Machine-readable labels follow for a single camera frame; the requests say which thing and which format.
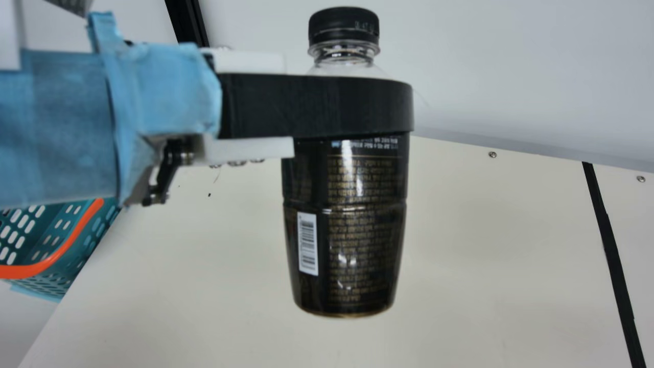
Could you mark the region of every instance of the plastic bottle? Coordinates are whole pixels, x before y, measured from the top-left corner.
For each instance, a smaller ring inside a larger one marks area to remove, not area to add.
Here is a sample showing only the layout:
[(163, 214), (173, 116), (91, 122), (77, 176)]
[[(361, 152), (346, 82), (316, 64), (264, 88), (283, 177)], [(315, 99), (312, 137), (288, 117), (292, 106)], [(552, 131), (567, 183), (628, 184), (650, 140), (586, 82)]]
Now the plastic bottle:
[[(379, 51), (370, 10), (330, 8), (309, 20), (310, 75), (389, 79), (374, 64)], [(297, 139), (295, 151), (282, 162), (295, 303), (335, 317), (386, 310), (404, 239), (409, 134)]]

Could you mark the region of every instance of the clear bottle neck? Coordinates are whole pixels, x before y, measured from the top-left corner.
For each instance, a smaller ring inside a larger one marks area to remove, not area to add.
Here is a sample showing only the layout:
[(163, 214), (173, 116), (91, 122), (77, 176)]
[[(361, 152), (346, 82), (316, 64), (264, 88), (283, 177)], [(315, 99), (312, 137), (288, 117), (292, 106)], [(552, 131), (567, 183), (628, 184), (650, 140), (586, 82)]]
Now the clear bottle neck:
[(309, 48), (316, 66), (372, 66), (379, 46), (366, 41), (337, 40), (317, 43)]

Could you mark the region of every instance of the white table surface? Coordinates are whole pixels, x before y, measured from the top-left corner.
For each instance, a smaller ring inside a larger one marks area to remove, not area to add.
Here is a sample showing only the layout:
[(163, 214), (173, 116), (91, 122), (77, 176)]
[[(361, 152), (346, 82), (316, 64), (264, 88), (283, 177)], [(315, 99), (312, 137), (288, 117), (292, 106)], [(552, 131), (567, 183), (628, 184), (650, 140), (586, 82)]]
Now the white table surface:
[(0, 368), (16, 368), (57, 303), (10, 289), (0, 280)]
[[(647, 366), (654, 366), (654, 175), (596, 166)], [(636, 178), (642, 175), (645, 182)]]
[(411, 144), (389, 311), (294, 305), (278, 160), (192, 168), (119, 216), (21, 367), (628, 367), (581, 164)]

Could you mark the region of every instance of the black edge strip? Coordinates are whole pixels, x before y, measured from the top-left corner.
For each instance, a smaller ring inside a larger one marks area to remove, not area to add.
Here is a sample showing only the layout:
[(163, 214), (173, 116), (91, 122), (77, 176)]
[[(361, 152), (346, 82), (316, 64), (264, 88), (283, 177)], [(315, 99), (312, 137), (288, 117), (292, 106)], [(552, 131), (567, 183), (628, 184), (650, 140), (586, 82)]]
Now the black edge strip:
[(645, 357), (643, 356), (638, 332), (636, 331), (634, 312), (631, 309), (631, 300), (627, 291), (627, 281), (625, 280), (625, 273), (622, 268), (622, 262), (620, 261), (620, 254), (618, 254), (611, 221), (609, 215), (606, 213), (604, 201), (602, 200), (600, 185), (597, 183), (597, 176), (595, 175), (593, 165), (588, 162), (582, 162), (582, 165), (583, 171), (586, 174), (588, 192), (593, 201), (597, 225), (600, 228), (602, 243), (604, 244), (604, 254), (606, 254), (606, 262), (609, 266), (609, 273), (611, 274), (613, 294), (615, 295), (620, 322), (622, 322), (622, 331), (625, 334), (625, 342), (627, 343), (631, 366), (633, 368), (645, 368)]
[(177, 42), (193, 42), (198, 47), (209, 47), (198, 0), (165, 0), (165, 5)]
[(397, 81), (218, 74), (220, 139), (338, 138), (413, 130), (413, 91)]

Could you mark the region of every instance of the teal plastic basket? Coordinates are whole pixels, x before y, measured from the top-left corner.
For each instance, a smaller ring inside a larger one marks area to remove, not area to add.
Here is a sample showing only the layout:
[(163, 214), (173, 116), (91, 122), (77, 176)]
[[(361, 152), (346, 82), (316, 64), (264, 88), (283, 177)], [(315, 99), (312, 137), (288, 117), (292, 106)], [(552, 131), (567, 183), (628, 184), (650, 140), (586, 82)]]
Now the teal plastic basket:
[(61, 299), (120, 209), (95, 199), (0, 212), (0, 278)]

